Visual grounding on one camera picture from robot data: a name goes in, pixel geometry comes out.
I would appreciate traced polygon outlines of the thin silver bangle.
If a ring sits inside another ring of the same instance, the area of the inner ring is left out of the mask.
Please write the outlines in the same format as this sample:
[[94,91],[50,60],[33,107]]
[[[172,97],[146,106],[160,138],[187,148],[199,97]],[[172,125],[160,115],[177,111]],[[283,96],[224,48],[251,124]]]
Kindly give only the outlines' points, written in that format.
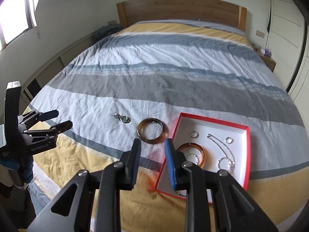
[[190,161],[195,165],[199,165],[199,157],[196,154],[189,152],[185,154],[185,158],[187,161]]

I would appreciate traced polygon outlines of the white wardrobe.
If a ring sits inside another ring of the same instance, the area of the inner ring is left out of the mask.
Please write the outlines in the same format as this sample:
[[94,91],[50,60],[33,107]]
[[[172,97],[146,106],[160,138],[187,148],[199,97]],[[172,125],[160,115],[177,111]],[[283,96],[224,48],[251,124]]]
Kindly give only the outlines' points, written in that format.
[[290,95],[308,128],[308,116],[296,99],[304,82],[308,53],[307,23],[293,0],[270,0],[270,26],[266,47],[276,62],[274,74]]

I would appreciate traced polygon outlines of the tortoiseshell bangle outside box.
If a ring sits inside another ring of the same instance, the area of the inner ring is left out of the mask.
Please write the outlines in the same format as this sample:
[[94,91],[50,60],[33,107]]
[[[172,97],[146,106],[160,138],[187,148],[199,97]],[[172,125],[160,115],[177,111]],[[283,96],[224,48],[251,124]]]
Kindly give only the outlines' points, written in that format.
[[138,124],[137,135],[141,141],[156,145],[164,142],[168,128],[157,118],[146,118]]

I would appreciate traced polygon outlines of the wall switch plate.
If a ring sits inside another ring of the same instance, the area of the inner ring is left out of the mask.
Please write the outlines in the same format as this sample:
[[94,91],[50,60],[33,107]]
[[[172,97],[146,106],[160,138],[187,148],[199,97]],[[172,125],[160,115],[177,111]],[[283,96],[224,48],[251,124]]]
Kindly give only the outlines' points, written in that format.
[[259,30],[256,30],[256,35],[261,37],[261,38],[264,38],[265,37],[265,33],[264,32],[261,32]]

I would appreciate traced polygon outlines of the tortoiseshell bangle in box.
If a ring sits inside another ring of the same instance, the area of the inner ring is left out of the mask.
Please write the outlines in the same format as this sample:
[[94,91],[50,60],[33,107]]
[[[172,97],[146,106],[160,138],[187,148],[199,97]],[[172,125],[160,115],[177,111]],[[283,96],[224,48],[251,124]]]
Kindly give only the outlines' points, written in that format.
[[187,142],[177,148],[178,151],[184,153],[187,161],[191,161],[195,165],[202,168],[206,162],[206,152],[202,146],[197,143]]

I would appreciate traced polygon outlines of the window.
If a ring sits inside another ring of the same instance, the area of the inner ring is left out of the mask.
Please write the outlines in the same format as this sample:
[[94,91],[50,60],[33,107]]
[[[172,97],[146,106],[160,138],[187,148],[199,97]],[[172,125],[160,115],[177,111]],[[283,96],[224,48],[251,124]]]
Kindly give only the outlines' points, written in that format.
[[37,27],[39,0],[1,0],[1,49]]

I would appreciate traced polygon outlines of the dark clothes pile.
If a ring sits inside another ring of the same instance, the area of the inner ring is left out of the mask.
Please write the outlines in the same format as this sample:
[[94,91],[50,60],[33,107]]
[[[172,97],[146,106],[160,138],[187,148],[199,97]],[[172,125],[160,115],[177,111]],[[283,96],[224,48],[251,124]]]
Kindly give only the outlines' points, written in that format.
[[107,26],[103,26],[99,28],[94,34],[93,39],[94,42],[97,43],[98,41],[104,39],[105,37],[108,37],[112,34],[115,34],[119,31],[121,31],[123,28],[119,24],[111,24]]

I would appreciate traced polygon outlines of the wooden headboard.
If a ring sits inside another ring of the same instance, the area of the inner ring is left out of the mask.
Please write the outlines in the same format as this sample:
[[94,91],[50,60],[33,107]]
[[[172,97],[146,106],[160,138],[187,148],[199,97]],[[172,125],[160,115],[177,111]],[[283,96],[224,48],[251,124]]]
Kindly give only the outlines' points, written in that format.
[[247,9],[221,0],[130,0],[116,6],[123,28],[145,20],[200,19],[246,30]]

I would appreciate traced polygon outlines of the wooden nightstand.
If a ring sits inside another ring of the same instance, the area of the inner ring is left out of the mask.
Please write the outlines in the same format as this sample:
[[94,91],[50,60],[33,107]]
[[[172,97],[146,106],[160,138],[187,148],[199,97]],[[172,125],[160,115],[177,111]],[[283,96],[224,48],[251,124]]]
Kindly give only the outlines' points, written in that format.
[[254,48],[254,51],[260,56],[265,65],[273,72],[277,63],[271,57],[264,55],[260,49]]

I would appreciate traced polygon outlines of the purple tissue box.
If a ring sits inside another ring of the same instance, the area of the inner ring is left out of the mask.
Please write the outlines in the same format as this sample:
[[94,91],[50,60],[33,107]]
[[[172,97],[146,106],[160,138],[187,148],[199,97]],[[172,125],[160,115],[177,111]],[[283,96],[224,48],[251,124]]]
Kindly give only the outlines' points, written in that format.
[[260,49],[260,52],[266,56],[266,57],[271,57],[272,56],[272,52],[269,50],[269,49],[264,49],[264,48],[261,48]]

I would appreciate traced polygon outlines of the red jewelry box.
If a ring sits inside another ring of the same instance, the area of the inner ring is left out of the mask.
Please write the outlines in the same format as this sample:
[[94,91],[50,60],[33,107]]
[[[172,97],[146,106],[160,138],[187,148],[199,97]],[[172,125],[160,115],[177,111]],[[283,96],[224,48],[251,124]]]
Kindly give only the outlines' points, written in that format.
[[248,188],[251,142],[248,126],[220,119],[180,113],[172,140],[175,149],[187,142],[197,143],[206,152],[203,170],[220,169],[232,174],[243,187]]

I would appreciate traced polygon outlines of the striped bed duvet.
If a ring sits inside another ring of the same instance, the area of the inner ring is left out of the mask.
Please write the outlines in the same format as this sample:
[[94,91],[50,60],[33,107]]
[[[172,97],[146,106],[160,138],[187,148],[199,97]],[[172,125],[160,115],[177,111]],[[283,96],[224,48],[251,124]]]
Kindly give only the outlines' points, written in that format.
[[[172,137],[180,113],[250,129],[247,191],[279,231],[308,201],[308,135],[279,81],[233,27],[197,20],[136,23],[86,49],[28,106],[70,120],[57,147],[34,157],[30,193],[47,205],[81,169],[104,169],[129,150],[138,124],[157,118]],[[122,123],[115,113],[129,116]]]

